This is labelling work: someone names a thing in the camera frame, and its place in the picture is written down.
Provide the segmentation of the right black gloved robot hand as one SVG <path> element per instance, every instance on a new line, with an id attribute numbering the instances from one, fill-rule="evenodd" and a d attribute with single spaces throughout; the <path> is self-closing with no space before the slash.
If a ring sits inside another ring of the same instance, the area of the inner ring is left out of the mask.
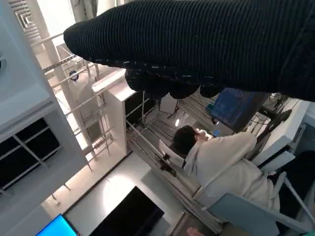
<path id="1" fill-rule="evenodd" d="M 135 0 L 63 38 L 75 55 L 125 69 L 128 86 L 153 97 L 233 88 L 315 99 L 312 0 Z"/>

